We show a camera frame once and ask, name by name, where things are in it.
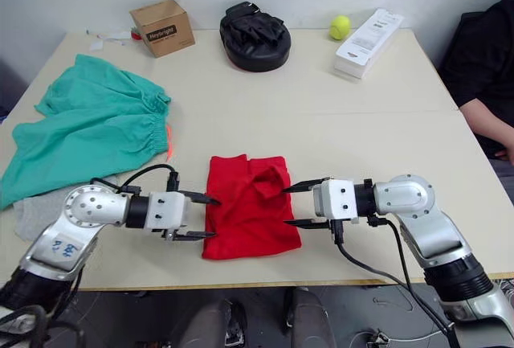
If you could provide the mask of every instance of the gray cloth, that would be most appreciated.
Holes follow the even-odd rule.
[[[489,159],[489,162],[514,205],[514,166],[500,159]]]
[[[115,176],[107,177],[105,180],[116,184]],[[78,183],[13,203],[16,234],[24,241],[33,241],[38,238],[41,231],[59,218],[68,193],[86,184]]]

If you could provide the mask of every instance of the person's arm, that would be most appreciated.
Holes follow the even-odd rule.
[[[460,106],[471,131],[505,146],[505,150],[496,153],[500,159],[510,161],[514,166],[514,127],[497,118],[489,108],[478,99],[468,101]]]

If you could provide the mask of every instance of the white box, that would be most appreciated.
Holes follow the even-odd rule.
[[[373,16],[337,49],[335,69],[361,79],[379,53],[386,48],[402,21],[403,16],[400,14],[377,9]]]

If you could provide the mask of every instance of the cardboard box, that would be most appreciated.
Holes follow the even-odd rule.
[[[362,79],[391,37],[402,24],[403,16],[378,9],[336,52],[334,67]]]
[[[155,57],[194,45],[187,13],[174,0],[131,10],[130,14],[141,38]]]

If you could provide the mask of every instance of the floor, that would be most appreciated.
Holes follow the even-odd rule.
[[[434,290],[415,285],[417,292],[436,309]],[[433,322],[397,286],[309,287],[328,312],[337,346],[349,348],[362,331],[381,330],[390,338],[416,338],[436,331]],[[79,293],[63,315],[78,322],[88,339],[88,348],[133,348],[136,342],[169,341],[177,346],[195,312],[208,301],[237,298],[248,316],[247,347],[290,346],[281,330],[285,288],[175,290],[147,293]],[[367,334],[359,335],[351,348],[364,348]],[[74,346],[70,332],[56,330],[45,345]],[[441,334],[420,342],[392,342],[391,348],[447,348]]]

